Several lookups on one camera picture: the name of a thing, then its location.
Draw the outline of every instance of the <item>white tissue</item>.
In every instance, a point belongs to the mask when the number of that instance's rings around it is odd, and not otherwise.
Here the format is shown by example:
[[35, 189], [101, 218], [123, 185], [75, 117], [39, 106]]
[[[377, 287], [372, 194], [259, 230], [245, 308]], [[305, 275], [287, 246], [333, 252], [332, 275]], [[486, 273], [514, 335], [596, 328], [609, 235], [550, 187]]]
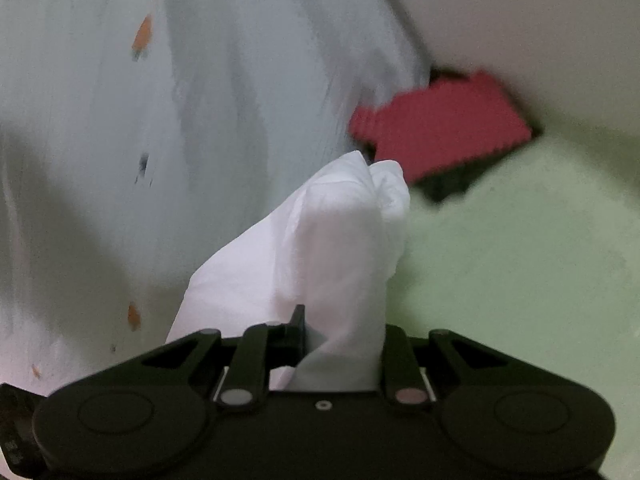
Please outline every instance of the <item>white tissue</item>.
[[396, 162], [343, 155], [194, 273], [167, 341], [203, 328], [239, 336], [301, 303], [309, 353], [272, 387], [374, 389], [408, 208]]

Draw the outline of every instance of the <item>white cloth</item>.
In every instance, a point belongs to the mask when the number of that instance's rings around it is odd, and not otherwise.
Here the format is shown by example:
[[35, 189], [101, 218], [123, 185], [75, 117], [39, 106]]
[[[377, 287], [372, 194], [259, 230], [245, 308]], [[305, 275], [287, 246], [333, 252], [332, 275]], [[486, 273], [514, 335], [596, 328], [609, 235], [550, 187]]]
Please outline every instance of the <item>white cloth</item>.
[[161, 345], [358, 101], [429, 73], [385, 0], [0, 0], [0, 30], [0, 383], [43, 395]]
[[399, 165], [359, 152], [328, 164], [194, 273], [167, 341], [203, 328], [239, 336], [306, 306], [309, 354], [272, 385], [370, 390], [385, 336], [386, 280], [404, 248]]

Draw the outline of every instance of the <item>red foam block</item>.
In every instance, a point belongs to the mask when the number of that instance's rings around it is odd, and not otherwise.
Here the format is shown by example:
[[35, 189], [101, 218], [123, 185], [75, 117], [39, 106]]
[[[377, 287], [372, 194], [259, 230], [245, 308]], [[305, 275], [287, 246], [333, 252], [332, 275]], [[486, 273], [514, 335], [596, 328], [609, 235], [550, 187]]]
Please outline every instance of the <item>red foam block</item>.
[[440, 78], [378, 110], [359, 106], [349, 131], [375, 145], [376, 160], [398, 161], [409, 184], [531, 139], [531, 129], [486, 72]]

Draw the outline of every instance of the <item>green surface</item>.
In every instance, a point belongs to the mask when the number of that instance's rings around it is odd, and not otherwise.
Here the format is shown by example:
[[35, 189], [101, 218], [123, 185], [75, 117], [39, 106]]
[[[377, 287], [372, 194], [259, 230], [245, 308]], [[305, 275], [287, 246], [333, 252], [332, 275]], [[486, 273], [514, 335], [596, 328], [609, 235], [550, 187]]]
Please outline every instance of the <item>green surface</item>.
[[603, 471], [640, 478], [640, 137], [555, 121], [440, 207], [412, 192], [389, 321], [449, 328], [587, 384], [618, 429]]

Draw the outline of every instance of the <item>white bedsheet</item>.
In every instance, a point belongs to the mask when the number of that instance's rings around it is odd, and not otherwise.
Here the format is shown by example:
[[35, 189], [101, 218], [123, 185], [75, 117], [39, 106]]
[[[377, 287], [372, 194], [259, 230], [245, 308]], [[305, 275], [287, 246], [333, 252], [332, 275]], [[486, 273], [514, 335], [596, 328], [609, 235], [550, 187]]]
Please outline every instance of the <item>white bedsheet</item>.
[[0, 30], [0, 382], [40, 394], [162, 344], [356, 102], [428, 72], [384, 0], [0, 0]]

